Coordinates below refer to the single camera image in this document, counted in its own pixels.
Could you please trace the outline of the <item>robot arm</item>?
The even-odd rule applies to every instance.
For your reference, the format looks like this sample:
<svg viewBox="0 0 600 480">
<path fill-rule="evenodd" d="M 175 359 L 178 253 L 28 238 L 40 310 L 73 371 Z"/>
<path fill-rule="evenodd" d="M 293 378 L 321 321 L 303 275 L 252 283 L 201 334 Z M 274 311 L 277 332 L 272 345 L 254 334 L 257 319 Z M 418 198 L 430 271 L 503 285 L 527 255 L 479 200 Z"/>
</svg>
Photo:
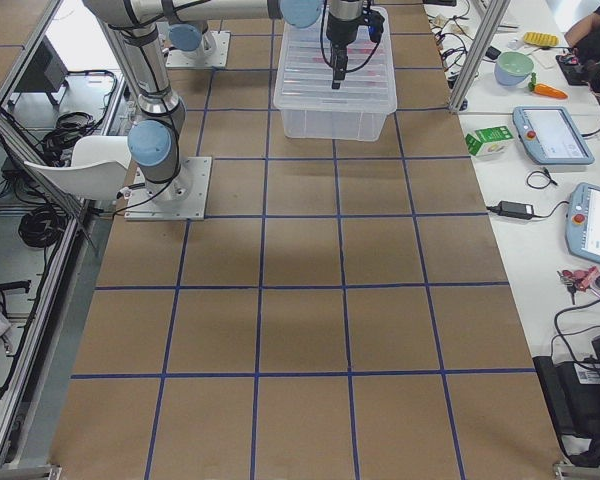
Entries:
<svg viewBox="0 0 600 480">
<path fill-rule="evenodd" d="M 140 108 L 128 147 L 149 198 L 158 202 L 186 198 L 191 184 L 180 154 L 185 107 L 167 74 L 158 22 L 168 22 L 169 39 L 177 49 L 197 51 L 210 20 L 282 19 L 297 28 L 320 21 L 321 53 L 332 71 L 333 88 L 352 71 L 348 47 L 360 27 L 378 44 L 385 22 L 370 1 L 88 1 L 85 6 L 123 43 L 120 56 L 136 81 Z"/>
</svg>

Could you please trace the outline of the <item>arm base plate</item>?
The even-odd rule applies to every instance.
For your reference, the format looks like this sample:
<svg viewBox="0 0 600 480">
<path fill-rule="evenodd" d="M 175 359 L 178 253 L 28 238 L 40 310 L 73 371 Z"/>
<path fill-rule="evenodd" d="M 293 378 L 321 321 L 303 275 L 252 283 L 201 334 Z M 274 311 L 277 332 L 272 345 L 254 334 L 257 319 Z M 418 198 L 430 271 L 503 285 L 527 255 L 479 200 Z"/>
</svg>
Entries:
<svg viewBox="0 0 600 480">
<path fill-rule="evenodd" d="M 171 47 L 166 59 L 168 69 L 222 69 L 226 67 L 231 33 L 196 28 L 173 28 Z"/>
<path fill-rule="evenodd" d="M 134 183 L 144 186 L 131 191 L 124 217 L 130 221 L 203 220 L 211 169 L 211 157 L 183 158 L 179 175 L 162 191 L 162 186 L 147 183 L 137 167 Z"/>
</svg>

